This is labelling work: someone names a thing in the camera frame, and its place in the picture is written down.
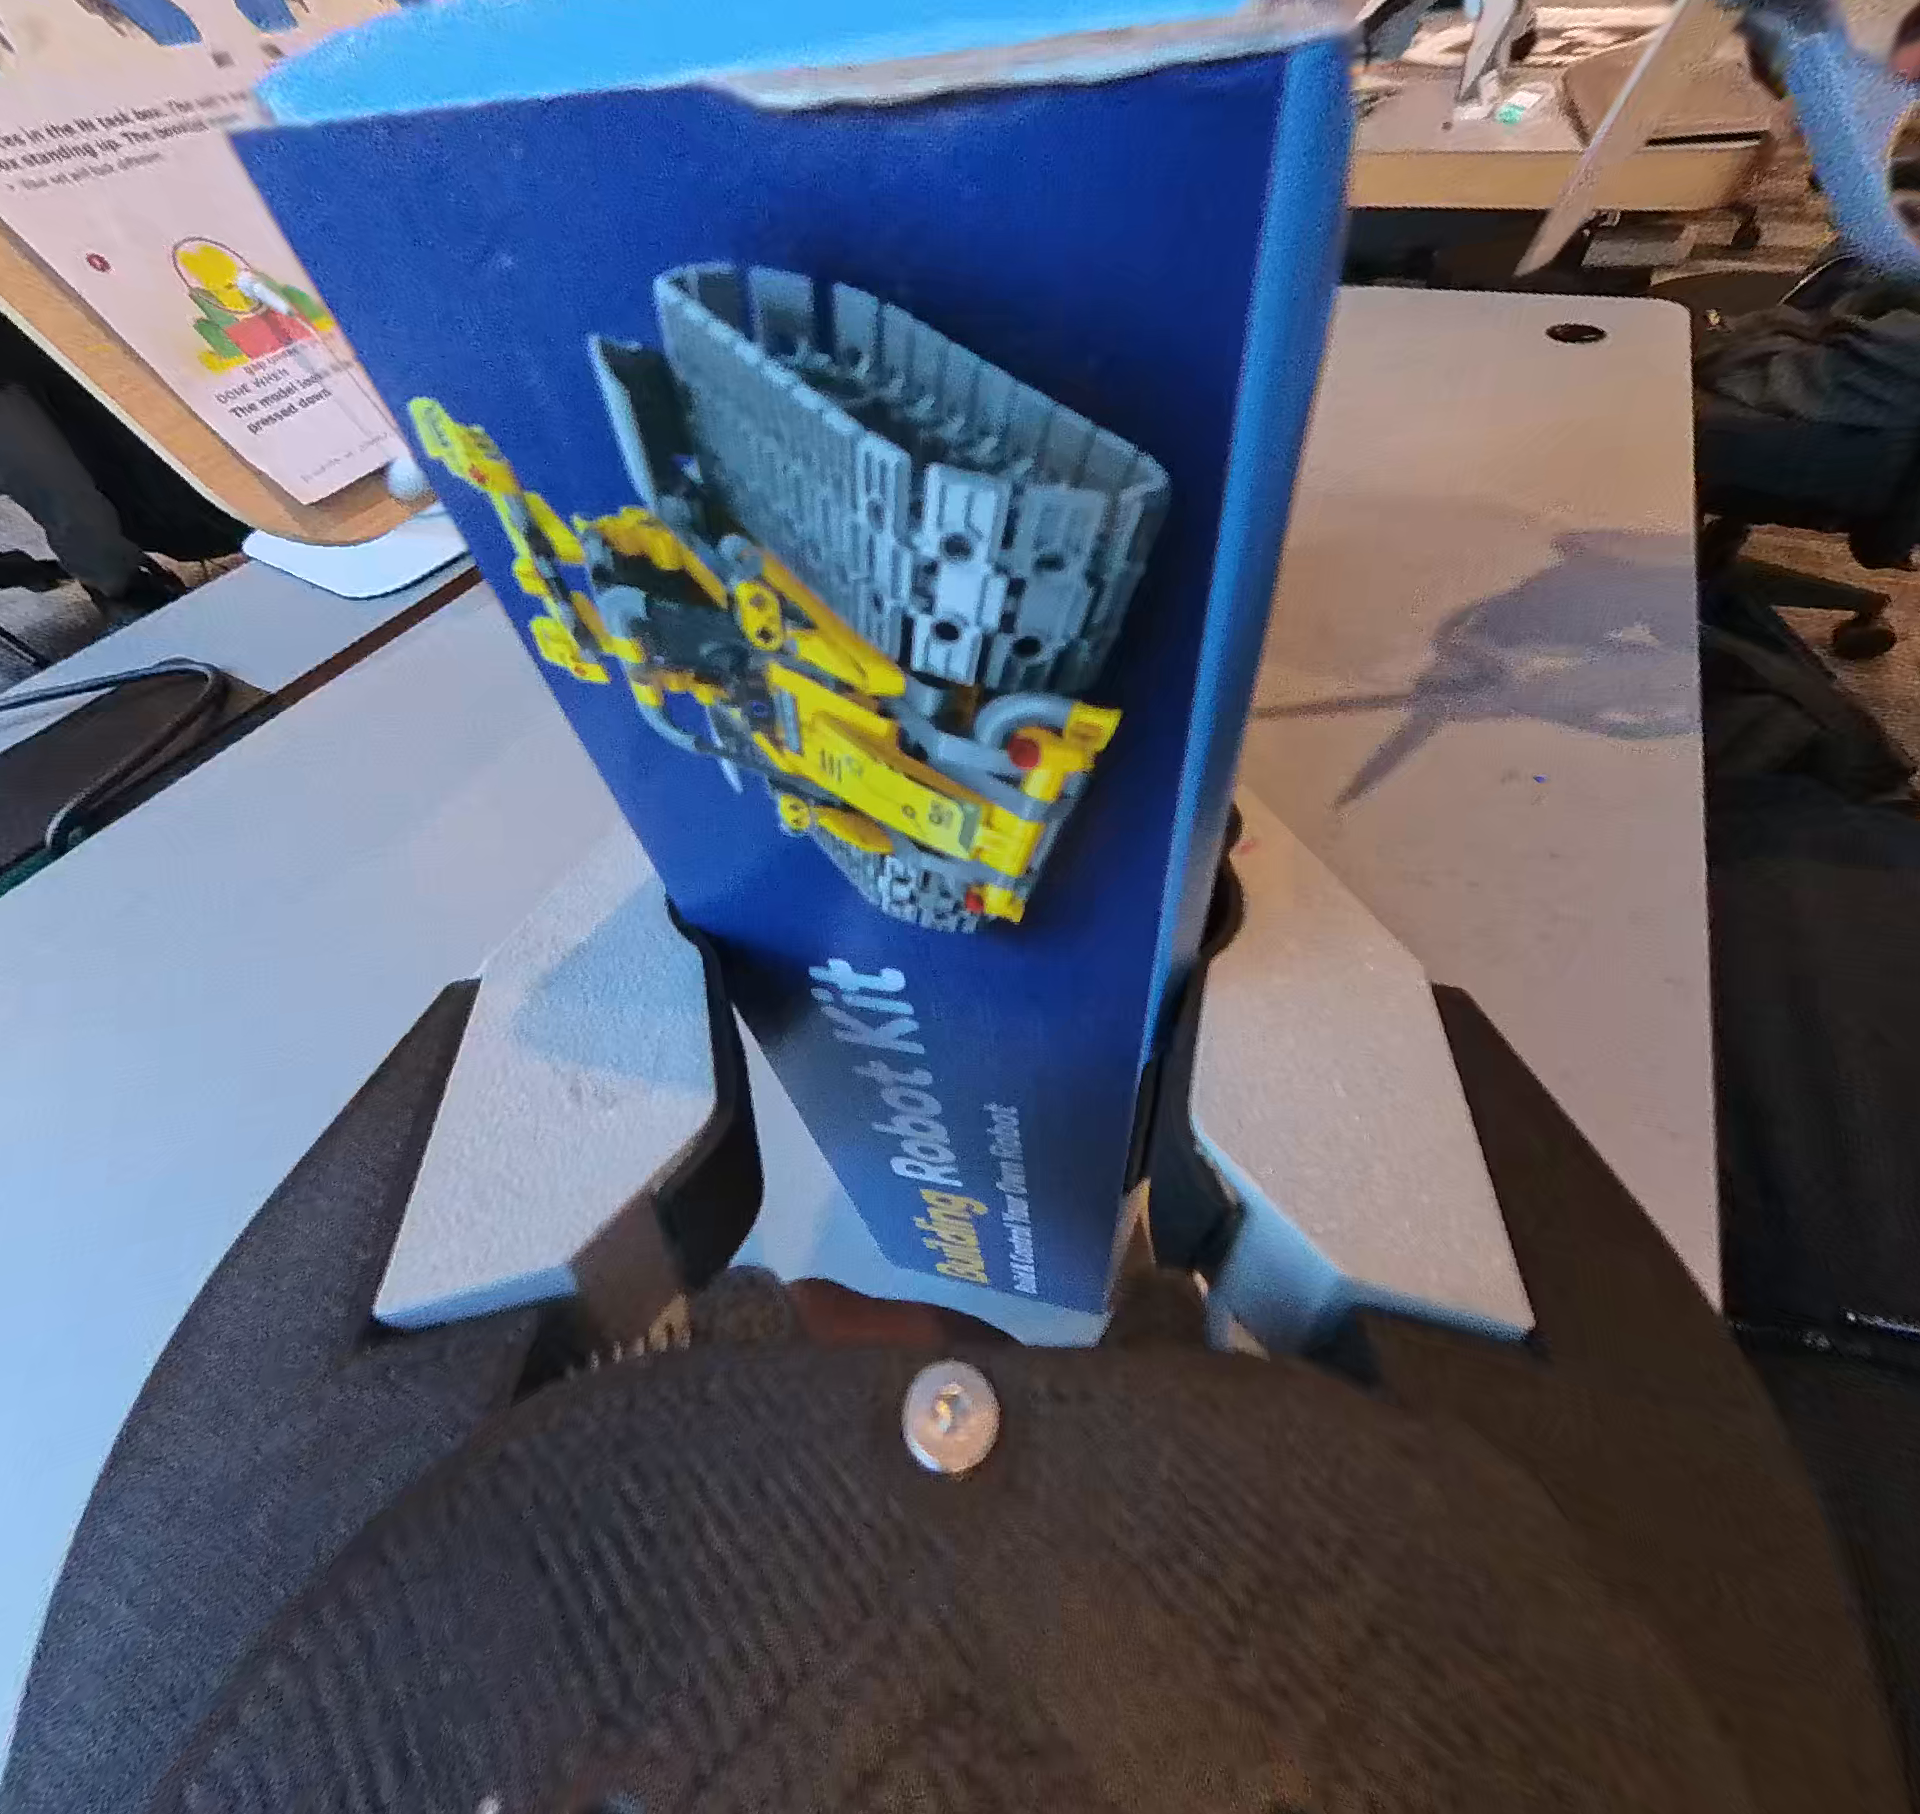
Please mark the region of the person's black garment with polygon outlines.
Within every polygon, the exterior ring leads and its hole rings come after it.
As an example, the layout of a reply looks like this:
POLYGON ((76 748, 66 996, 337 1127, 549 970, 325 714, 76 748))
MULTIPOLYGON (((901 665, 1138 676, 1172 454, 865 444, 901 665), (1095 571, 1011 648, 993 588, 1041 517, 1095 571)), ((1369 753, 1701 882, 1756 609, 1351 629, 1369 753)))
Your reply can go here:
POLYGON ((1794 1442, 1916 1807, 1916 817, 1709 785, 1722 1310, 1794 1442))

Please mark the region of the black office chair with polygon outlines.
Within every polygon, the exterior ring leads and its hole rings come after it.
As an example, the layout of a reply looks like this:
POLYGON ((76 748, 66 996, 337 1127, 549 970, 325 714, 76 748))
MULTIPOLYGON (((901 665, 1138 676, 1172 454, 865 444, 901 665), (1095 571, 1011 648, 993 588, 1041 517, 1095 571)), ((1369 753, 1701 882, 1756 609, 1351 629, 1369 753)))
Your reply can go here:
POLYGON ((1826 609, 1826 648, 1897 644, 1891 596, 1744 560, 1765 524, 1837 533, 1870 574, 1916 563, 1916 284, 1826 253, 1782 301, 1692 336, 1695 563, 1701 588, 1826 609))

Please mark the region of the blue robot kit box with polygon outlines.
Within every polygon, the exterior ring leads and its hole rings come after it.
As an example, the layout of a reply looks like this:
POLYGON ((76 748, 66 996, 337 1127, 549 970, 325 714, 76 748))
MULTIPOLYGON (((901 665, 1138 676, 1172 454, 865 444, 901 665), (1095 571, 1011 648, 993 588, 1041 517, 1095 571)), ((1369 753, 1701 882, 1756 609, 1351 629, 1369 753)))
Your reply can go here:
POLYGON ((1338 277, 1338 0, 445 0, 233 138, 875 1254, 1106 1307, 1338 277))

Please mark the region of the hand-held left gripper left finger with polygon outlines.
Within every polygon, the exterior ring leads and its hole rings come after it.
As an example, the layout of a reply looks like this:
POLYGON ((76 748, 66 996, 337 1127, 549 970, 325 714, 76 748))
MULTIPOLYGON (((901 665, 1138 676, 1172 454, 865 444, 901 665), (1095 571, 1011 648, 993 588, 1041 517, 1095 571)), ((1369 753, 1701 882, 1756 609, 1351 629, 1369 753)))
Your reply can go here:
POLYGON ((576 869, 492 952, 372 1303, 670 1336, 762 1212, 749 1046, 649 869, 576 869))

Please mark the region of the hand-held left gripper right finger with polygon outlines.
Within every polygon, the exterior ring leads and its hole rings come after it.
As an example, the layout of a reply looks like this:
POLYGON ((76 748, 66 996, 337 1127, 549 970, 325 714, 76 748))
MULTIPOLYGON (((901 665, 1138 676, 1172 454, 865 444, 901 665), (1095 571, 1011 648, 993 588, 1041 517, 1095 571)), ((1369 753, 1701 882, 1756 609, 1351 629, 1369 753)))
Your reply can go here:
POLYGON ((1533 1331, 1428 973, 1263 805, 1241 808, 1244 921, 1209 960, 1187 1120, 1235 1219, 1214 1342, 1317 1342, 1387 1310, 1533 1331))

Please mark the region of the white stand base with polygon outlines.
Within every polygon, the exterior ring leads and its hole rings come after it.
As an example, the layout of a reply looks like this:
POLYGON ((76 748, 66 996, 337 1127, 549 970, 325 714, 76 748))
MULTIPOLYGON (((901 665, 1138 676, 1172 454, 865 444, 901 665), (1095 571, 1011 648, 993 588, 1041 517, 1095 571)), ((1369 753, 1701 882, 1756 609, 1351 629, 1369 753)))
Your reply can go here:
POLYGON ((318 588, 337 599, 385 599, 445 571, 470 563, 468 544, 442 505, 410 512, 372 539, 339 547, 301 544, 285 533, 251 530, 242 556, 284 580, 318 588))

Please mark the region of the background grey desk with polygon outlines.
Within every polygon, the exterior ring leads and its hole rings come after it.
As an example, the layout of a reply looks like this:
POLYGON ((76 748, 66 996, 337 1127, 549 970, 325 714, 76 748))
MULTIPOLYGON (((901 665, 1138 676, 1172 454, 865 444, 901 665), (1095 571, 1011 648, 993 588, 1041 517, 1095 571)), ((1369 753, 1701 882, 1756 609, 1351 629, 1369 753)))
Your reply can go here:
MULTIPOLYGON (((1373 213, 1546 213, 1665 0, 1536 0, 1536 47, 1481 95, 1455 87, 1473 23, 1440 7, 1403 60, 1360 65, 1351 202, 1373 213)), ((1788 110, 1722 42, 1654 135, 1604 175, 1604 214, 1704 214, 1773 162, 1788 110)))

